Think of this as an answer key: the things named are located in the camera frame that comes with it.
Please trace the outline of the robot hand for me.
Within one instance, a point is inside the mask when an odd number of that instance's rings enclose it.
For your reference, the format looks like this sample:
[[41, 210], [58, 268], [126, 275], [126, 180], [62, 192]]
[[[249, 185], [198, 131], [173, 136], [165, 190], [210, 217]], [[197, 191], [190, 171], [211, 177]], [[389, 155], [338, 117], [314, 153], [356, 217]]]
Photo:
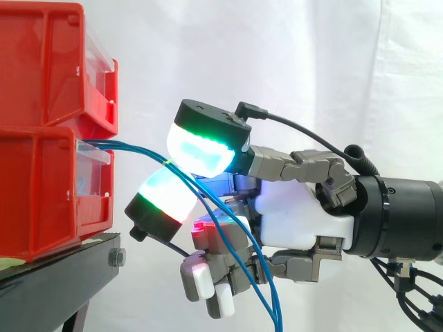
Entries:
[[249, 142], [248, 119], [273, 115], [252, 104], [235, 112], [184, 100], [168, 134], [169, 160], [125, 208], [137, 241], [165, 245], [197, 202], [213, 203], [195, 220], [195, 247], [180, 267], [191, 302], [209, 316], [231, 316], [236, 294], [274, 278], [317, 282], [320, 262], [352, 246], [356, 179], [335, 149], [289, 154]]

